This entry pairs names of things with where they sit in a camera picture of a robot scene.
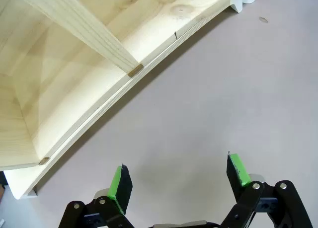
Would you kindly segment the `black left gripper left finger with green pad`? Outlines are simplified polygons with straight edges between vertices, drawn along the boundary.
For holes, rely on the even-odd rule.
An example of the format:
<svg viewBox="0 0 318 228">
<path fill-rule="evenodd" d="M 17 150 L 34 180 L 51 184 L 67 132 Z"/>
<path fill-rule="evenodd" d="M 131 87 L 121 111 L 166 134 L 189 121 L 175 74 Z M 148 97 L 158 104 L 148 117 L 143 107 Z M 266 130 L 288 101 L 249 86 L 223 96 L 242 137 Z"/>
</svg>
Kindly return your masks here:
<svg viewBox="0 0 318 228">
<path fill-rule="evenodd" d="M 117 167 L 111 185 L 90 203 L 67 204 L 60 228 L 132 228 L 125 217 L 133 184 L 126 165 Z"/>
</svg>

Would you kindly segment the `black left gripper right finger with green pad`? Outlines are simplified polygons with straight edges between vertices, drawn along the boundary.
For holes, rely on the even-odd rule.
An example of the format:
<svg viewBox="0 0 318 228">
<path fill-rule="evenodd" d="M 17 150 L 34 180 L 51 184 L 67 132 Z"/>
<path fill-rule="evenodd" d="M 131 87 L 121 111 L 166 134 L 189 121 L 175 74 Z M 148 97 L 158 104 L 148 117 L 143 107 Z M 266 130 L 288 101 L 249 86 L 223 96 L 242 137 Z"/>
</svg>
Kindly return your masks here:
<svg viewBox="0 0 318 228">
<path fill-rule="evenodd" d="M 236 153 L 228 153 L 226 173 L 236 203 L 220 224 L 221 228 L 248 228 L 257 213 L 266 213 L 275 228 L 313 226 L 291 181 L 281 180 L 270 186 L 253 180 Z"/>
</svg>

